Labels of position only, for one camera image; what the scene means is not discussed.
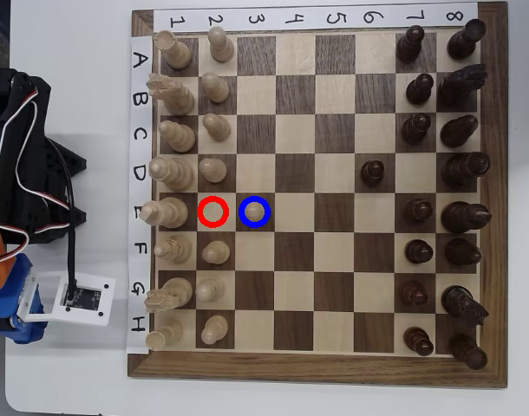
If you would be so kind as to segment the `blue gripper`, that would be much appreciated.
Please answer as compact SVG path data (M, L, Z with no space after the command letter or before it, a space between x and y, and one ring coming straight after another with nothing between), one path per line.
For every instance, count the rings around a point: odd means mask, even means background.
M36 309L36 293L31 281L32 263L25 254L18 254L8 278L0 289L0 332L10 332L8 337L16 344L40 341L46 322L26 322L19 315Z

